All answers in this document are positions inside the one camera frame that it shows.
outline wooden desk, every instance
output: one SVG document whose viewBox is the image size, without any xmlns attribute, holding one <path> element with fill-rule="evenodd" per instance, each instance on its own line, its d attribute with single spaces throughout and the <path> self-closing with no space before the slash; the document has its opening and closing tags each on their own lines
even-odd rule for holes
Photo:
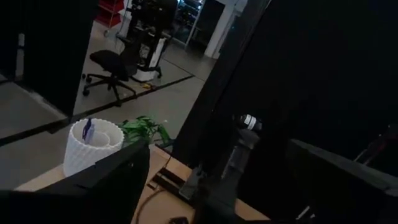
<svg viewBox="0 0 398 224">
<path fill-rule="evenodd" d="M 146 184 L 148 184 L 156 175 L 156 173 L 158 173 L 158 171 L 160 171 L 161 168 L 166 165 L 166 162 L 170 157 L 166 152 L 155 146 L 151 146 L 150 148 L 152 149 L 152 152 L 150 154 L 150 168 Z M 187 180 L 191 173 L 191 169 L 174 158 L 170 159 L 166 169 L 173 172 L 183 180 Z M 19 186 L 16 190 L 36 191 L 50 184 L 56 183 L 64 178 L 65 176 L 63 174 L 62 165 L 60 165 Z M 145 186 L 138 202 L 137 210 L 141 207 L 143 201 L 147 197 L 151 196 L 154 192 L 154 190 Z M 143 208 L 140 217 L 140 223 L 164 224 L 167 223 L 170 218 L 181 216 L 187 217 L 191 220 L 194 212 L 195 211 L 191 206 L 182 202 L 174 195 L 168 192 L 161 192 Z M 241 200 L 236 201 L 235 212 L 245 220 L 269 220 L 265 215 L 251 208 Z M 132 223 L 134 223 L 135 218 L 136 214 L 134 214 Z"/>
</svg>

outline office chair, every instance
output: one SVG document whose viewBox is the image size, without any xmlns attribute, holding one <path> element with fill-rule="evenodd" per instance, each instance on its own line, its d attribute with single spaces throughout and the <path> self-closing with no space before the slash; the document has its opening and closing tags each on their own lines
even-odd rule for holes
<svg viewBox="0 0 398 224">
<path fill-rule="evenodd" d="M 97 74 L 83 74 L 82 78 L 86 80 L 83 90 L 83 95 L 88 96 L 90 94 L 89 88 L 98 85 L 108 85 L 108 91 L 113 90 L 116 95 L 116 106 L 121 106 L 122 102 L 119 97 L 117 86 L 126 88 L 137 95 L 136 91 L 131 87 L 127 86 L 121 81 L 129 81 L 129 77 L 137 73 L 137 63 L 140 60 L 140 49 L 141 44 L 148 33 L 148 29 L 142 30 L 134 41 L 131 41 L 124 37 L 119 37 L 124 44 L 124 50 L 118 55 L 110 50 L 100 50 L 92 53 L 90 59 L 100 65 L 105 71 L 110 72 L 111 76 L 97 75 Z M 98 82 L 91 83 L 92 77 L 101 79 Z"/>
</svg>

